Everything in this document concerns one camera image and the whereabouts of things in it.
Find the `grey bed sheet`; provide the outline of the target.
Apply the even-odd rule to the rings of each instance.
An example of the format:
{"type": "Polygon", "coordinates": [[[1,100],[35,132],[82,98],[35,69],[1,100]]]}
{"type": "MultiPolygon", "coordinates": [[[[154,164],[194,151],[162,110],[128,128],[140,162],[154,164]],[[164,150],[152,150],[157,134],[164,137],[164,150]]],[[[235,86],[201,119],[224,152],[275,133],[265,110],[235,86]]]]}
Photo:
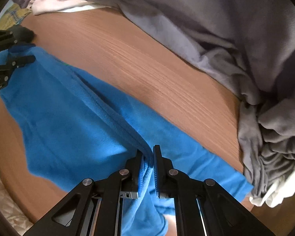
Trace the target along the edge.
{"type": "Polygon", "coordinates": [[[290,0],[90,0],[117,6],[240,100],[244,174],[262,197],[295,166],[295,6],[290,0]]]}

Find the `white mattress cloth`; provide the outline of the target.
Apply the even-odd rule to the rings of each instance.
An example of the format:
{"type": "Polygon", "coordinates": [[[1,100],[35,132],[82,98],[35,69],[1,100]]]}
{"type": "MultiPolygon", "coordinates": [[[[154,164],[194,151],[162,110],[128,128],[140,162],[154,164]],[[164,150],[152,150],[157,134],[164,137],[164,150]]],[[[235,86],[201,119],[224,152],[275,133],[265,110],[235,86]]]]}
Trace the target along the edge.
{"type": "Polygon", "coordinates": [[[251,204],[261,207],[266,204],[270,208],[280,205],[285,198],[295,194],[295,167],[288,177],[281,176],[270,186],[263,197],[249,197],[251,204]]]}

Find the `beige quilted fabric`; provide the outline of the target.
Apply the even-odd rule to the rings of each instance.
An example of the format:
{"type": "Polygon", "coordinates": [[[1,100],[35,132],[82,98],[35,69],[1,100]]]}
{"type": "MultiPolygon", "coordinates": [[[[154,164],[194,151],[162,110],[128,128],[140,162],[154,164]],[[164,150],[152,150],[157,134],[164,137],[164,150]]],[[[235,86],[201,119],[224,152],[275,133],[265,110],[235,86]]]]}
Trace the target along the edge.
{"type": "Polygon", "coordinates": [[[19,235],[24,235],[33,223],[24,215],[18,205],[13,201],[0,179],[0,212],[17,231],[19,235]]]}

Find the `yellow plaid blanket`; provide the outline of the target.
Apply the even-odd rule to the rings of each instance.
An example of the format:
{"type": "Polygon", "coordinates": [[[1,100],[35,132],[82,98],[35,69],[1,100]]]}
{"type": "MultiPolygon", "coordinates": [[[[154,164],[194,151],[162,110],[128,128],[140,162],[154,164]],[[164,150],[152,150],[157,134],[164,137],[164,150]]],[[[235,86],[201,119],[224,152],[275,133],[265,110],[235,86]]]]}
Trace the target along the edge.
{"type": "Polygon", "coordinates": [[[32,10],[22,9],[18,4],[13,3],[0,18],[0,30],[8,30],[14,25],[20,25],[31,12],[32,10]]]}

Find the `blue fleece pants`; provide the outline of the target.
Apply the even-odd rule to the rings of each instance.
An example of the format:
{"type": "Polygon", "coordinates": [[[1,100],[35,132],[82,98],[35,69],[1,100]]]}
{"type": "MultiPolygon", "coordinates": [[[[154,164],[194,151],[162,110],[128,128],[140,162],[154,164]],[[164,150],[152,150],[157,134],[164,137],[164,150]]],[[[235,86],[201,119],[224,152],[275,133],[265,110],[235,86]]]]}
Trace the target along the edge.
{"type": "Polygon", "coordinates": [[[156,196],[153,153],[159,145],[175,168],[199,181],[212,178],[237,201],[252,190],[219,156],[147,105],[44,49],[25,45],[0,52],[0,64],[34,56],[0,91],[19,125],[28,170],[70,191],[85,178],[102,180],[143,153],[139,198],[123,206],[123,235],[165,235],[172,199],[156,196]]]}

